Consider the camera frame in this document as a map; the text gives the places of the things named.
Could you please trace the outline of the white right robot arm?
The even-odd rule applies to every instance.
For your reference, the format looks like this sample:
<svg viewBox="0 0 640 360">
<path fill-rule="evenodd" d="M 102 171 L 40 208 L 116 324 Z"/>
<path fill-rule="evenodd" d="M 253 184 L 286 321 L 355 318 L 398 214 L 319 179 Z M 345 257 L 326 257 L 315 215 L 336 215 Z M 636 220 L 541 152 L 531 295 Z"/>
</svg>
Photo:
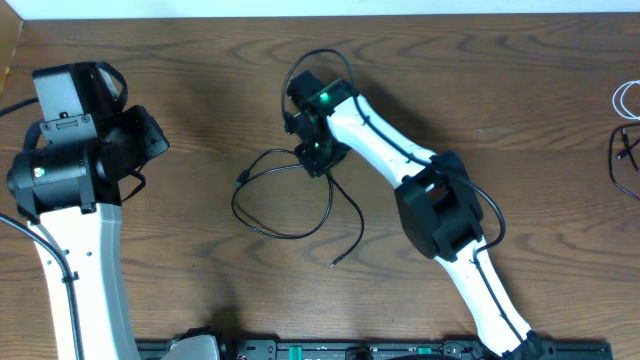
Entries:
<svg viewBox="0 0 640 360">
<path fill-rule="evenodd" d="M 426 149 L 382 119 L 366 98 L 342 79 L 329 85 L 308 72 L 284 87 L 296 106 L 286 115 L 288 132 L 309 170 L 327 170 L 353 150 L 393 187 L 402 228 L 412 245 L 438 262 L 452 279 L 478 337 L 504 359 L 541 359 L 545 350 L 511 302 L 488 254 L 479 201 L 455 154 Z"/>
</svg>

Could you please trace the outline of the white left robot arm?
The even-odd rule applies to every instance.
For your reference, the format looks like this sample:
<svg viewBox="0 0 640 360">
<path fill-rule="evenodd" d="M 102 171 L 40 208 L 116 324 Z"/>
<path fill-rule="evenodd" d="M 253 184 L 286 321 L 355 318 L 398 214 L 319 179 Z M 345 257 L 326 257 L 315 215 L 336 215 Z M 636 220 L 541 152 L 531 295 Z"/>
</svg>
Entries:
<svg viewBox="0 0 640 360">
<path fill-rule="evenodd" d="M 7 174 L 19 220 L 6 224 L 37 246 L 61 359 L 137 359 L 121 269 L 122 179 L 170 143 L 107 62 L 32 74 L 42 119 L 26 131 Z"/>
</svg>

